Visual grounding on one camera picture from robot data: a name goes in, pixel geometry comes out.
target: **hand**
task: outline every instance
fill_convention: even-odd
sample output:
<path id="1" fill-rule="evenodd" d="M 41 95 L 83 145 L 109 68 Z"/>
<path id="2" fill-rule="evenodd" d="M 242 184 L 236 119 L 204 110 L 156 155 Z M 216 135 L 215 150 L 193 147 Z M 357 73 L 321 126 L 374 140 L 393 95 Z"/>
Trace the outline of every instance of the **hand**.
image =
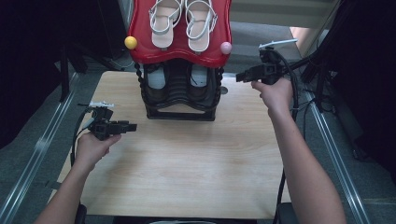
<path id="1" fill-rule="evenodd" d="M 261 92 L 260 97 L 268 107 L 268 114 L 270 116 L 289 112 L 290 101 L 293 95 L 289 80 L 281 78 L 274 85 L 252 81 L 251 87 Z"/>
<path id="2" fill-rule="evenodd" d="M 77 156 L 74 166 L 89 173 L 108 152 L 109 148 L 121 139 L 121 135 L 113 135 L 104 141 L 97 139 L 93 133 L 84 133 L 78 139 Z"/>

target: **wooden table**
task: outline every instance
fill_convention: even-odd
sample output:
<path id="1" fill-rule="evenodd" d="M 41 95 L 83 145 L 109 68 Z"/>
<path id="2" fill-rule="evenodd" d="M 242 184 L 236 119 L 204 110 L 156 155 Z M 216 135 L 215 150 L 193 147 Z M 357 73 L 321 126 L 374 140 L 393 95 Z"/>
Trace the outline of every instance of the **wooden table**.
<path id="1" fill-rule="evenodd" d="M 215 121 L 147 119 L 136 74 L 105 72 L 92 100 L 115 104 L 112 120 L 137 131 L 89 176 L 81 198 L 88 214 L 272 218 L 283 166 L 266 107 L 248 83 L 225 77 L 222 86 Z M 59 182 L 69 170 L 67 158 Z"/>

